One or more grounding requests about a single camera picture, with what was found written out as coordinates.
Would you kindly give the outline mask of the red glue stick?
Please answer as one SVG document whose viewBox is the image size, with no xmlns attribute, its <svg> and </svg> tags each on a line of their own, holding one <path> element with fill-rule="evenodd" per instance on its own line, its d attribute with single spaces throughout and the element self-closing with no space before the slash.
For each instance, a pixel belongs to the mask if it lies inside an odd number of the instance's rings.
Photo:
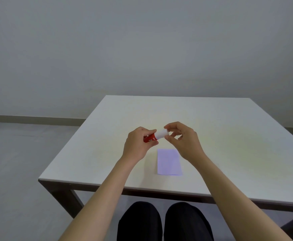
<svg viewBox="0 0 293 241">
<path fill-rule="evenodd" d="M 143 139 L 143 141 L 144 141 L 145 143 L 147 143 L 147 142 L 149 142 L 149 141 L 158 141 L 158 140 L 159 140 L 159 136 L 158 136 L 157 132 L 152 133 L 152 134 L 150 134 L 150 135 L 147 135 L 147 136 L 145 136 L 144 139 Z"/>
</svg>

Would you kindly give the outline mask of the person's left forearm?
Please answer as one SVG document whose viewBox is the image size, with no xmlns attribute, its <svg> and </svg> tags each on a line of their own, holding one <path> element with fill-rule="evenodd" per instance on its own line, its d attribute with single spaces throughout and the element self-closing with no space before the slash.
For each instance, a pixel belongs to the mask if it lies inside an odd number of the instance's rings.
<svg viewBox="0 0 293 241">
<path fill-rule="evenodd" d="M 138 161 L 123 155 L 58 241 L 103 241 L 128 176 Z"/>
</svg>

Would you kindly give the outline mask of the person's left leg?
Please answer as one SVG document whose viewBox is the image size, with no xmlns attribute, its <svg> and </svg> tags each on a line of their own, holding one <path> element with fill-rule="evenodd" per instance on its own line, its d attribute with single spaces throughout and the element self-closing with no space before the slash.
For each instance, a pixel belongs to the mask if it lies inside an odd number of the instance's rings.
<svg viewBox="0 0 293 241">
<path fill-rule="evenodd" d="M 118 223 L 116 241 L 162 241 L 159 212 L 149 202 L 133 203 Z"/>
</svg>

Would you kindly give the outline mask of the person's left hand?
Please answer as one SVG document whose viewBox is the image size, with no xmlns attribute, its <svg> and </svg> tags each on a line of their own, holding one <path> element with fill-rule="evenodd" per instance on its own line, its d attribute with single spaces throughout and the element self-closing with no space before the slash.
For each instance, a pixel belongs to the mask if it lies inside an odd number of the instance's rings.
<svg viewBox="0 0 293 241">
<path fill-rule="evenodd" d="M 124 144 L 121 160 L 136 165 L 148 152 L 145 149 L 144 137 L 156 131 L 156 129 L 148 130 L 143 127 L 138 127 L 130 132 Z"/>
</svg>

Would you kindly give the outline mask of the person's right leg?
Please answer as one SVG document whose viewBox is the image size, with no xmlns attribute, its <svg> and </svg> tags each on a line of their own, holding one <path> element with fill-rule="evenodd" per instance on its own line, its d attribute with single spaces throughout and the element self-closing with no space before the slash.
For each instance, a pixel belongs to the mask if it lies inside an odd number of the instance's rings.
<svg viewBox="0 0 293 241">
<path fill-rule="evenodd" d="M 208 220 L 195 206 L 178 202 L 165 215 L 164 241 L 214 241 Z"/>
</svg>

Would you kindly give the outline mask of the person's leg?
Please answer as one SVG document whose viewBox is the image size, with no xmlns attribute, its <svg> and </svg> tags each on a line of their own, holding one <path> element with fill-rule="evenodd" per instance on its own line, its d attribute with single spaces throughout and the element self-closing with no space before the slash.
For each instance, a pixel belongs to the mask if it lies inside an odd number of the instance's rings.
<svg viewBox="0 0 293 241">
<path fill-rule="evenodd" d="M 116 241 L 162 241 L 159 212 L 149 202 L 133 203 L 118 223 Z"/>
<path fill-rule="evenodd" d="M 214 241 L 208 220 L 195 206 L 178 202 L 165 215 L 164 241 Z"/>
</svg>

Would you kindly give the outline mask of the person's right forearm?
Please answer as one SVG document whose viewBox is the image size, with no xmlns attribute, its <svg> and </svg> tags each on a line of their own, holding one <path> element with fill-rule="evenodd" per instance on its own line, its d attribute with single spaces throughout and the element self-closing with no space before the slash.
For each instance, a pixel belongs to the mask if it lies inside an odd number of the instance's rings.
<svg viewBox="0 0 293 241">
<path fill-rule="evenodd" d="M 202 176 L 236 241 L 293 241 L 208 157 L 185 158 Z"/>
</svg>

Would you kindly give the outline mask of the light purple paper sheet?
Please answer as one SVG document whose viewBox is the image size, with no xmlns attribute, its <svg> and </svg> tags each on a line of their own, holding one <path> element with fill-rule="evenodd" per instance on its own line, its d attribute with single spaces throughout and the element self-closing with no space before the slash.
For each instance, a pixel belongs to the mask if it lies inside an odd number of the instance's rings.
<svg viewBox="0 0 293 241">
<path fill-rule="evenodd" d="M 157 174 L 182 175 L 180 154 L 176 149 L 157 150 Z"/>
</svg>

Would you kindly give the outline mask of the olive skirting board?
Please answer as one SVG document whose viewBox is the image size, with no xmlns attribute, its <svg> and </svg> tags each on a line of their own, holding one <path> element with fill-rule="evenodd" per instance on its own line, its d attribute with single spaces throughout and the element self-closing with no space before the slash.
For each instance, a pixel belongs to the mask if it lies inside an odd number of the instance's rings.
<svg viewBox="0 0 293 241">
<path fill-rule="evenodd" d="M 87 118 L 63 118 L 63 117 L 31 117 L 0 115 L 0 123 L 39 124 L 55 126 L 81 126 L 85 120 L 87 128 L 100 130 L 116 130 L 119 132 L 131 130 L 135 127 L 145 127 L 149 130 L 161 131 L 165 125 L 171 122 L 181 122 L 193 128 L 197 133 L 228 133 L 234 130 L 236 133 L 271 133 L 280 136 L 279 123 L 266 112 L 189 112 L 185 111 L 174 116 L 170 112 L 110 112 L 95 110 Z"/>
</svg>

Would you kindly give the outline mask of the white table with dark frame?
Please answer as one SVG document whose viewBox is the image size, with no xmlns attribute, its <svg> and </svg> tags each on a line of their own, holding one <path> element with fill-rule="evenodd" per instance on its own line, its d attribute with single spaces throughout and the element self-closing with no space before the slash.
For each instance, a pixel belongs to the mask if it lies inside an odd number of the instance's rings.
<svg viewBox="0 0 293 241">
<path fill-rule="evenodd" d="M 258 207 L 293 212 L 293 135 L 249 98 L 106 95 L 39 177 L 72 218 L 123 152 L 130 131 L 180 121 Z M 283 230 L 293 238 L 293 220 Z"/>
</svg>

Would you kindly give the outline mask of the person's right hand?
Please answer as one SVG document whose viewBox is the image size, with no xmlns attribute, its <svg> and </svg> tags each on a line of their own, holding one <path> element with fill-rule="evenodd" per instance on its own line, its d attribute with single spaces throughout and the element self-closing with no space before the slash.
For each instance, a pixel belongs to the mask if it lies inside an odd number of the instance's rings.
<svg viewBox="0 0 293 241">
<path fill-rule="evenodd" d="M 168 129 L 171 134 L 181 135 L 179 154 L 195 168 L 199 168 L 207 156 L 202 149 L 197 133 L 178 121 L 165 125 L 164 129 Z"/>
</svg>

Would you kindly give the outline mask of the white glue stick cap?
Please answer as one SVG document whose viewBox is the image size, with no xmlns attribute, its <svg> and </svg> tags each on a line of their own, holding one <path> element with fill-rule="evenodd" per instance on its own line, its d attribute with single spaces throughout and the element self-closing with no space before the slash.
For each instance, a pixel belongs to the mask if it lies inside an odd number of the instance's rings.
<svg viewBox="0 0 293 241">
<path fill-rule="evenodd" d="M 166 135 L 169 135 L 168 129 L 157 130 L 154 133 L 154 139 L 158 141 L 161 138 L 164 138 Z"/>
</svg>

